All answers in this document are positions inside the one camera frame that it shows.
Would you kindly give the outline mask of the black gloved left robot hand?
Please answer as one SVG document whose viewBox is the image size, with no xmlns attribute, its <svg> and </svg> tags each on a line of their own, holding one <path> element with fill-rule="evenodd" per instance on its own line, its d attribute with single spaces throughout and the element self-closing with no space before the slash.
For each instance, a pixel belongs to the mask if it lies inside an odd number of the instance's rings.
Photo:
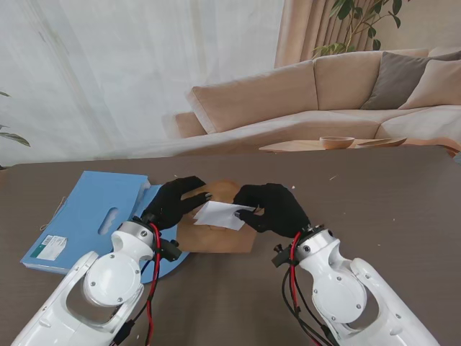
<svg viewBox="0 0 461 346">
<path fill-rule="evenodd" d="M 170 229 L 180 222 L 183 215 L 212 198 L 211 193 L 201 192 L 182 200 L 184 194 L 204 186 L 205 183 L 196 176 L 177 178 L 165 183 L 141 214 L 141 221 L 145 224 L 152 223 L 159 231 Z"/>
</svg>

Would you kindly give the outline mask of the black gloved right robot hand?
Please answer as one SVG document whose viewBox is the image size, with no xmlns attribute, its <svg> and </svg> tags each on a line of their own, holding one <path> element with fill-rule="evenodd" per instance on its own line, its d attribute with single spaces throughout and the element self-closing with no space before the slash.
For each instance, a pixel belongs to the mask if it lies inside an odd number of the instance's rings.
<svg viewBox="0 0 461 346">
<path fill-rule="evenodd" d="M 272 231 L 294 239 L 311 225 L 295 196 L 280 184 L 244 185 L 233 203 L 264 210 L 261 215 L 249 210 L 237 211 L 238 218 L 259 233 Z"/>
</svg>

